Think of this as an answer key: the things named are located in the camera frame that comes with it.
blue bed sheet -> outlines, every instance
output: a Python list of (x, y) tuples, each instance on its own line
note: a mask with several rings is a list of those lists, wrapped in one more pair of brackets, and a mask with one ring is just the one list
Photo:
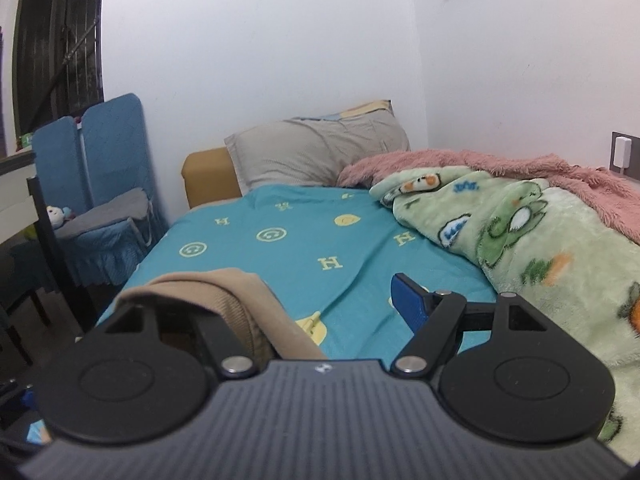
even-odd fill
[[(429, 290), (495, 301), (480, 269), (399, 225), (366, 190), (295, 186), (260, 187), (237, 202), (188, 213), (126, 287), (166, 272), (223, 267), (256, 272), (294, 320), (320, 311), (327, 327), (321, 349), (331, 359), (388, 365), (411, 339), (390, 299), (396, 272)], [(463, 348), (487, 338), (467, 333)]]

wall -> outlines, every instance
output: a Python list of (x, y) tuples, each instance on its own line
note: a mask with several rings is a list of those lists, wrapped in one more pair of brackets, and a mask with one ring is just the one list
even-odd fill
[(2, 124), (7, 155), (15, 153), (14, 95), (12, 91), (15, 16), (18, 0), (0, 0), (0, 27), (2, 27)]
[(640, 0), (414, 0), (429, 142), (609, 165), (640, 135)]
[(186, 155), (255, 124), (390, 98), (427, 142), (412, 0), (102, 0), (101, 38), (105, 98), (142, 100), (171, 221)]

gray plastic surface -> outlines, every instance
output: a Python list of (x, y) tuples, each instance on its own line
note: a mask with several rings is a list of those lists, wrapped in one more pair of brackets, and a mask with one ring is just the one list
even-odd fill
[(590, 439), (537, 450), (483, 440), (426, 384), (376, 361), (274, 361), (223, 384), (162, 439), (121, 449), (57, 440), (20, 469), (43, 480), (615, 480), (628, 466)]

wall socket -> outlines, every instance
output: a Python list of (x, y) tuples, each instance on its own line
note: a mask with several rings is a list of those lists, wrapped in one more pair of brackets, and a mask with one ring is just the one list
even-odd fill
[(613, 152), (616, 149), (616, 139), (618, 137), (627, 137), (631, 139), (631, 158), (629, 159), (629, 167), (625, 170), (625, 176), (635, 180), (640, 180), (640, 138), (632, 135), (620, 134), (618, 132), (611, 133), (611, 158), (609, 159), (609, 169), (614, 173), (619, 173), (620, 168), (613, 165)]

gray seat cushion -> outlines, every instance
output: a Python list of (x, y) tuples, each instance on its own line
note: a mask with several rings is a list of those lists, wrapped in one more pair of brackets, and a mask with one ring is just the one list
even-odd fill
[(116, 224), (127, 218), (144, 220), (148, 216), (149, 209), (149, 199), (146, 197), (146, 193), (141, 187), (136, 187), (67, 222), (60, 229), (56, 229), (56, 237), (73, 238), (100, 227)]

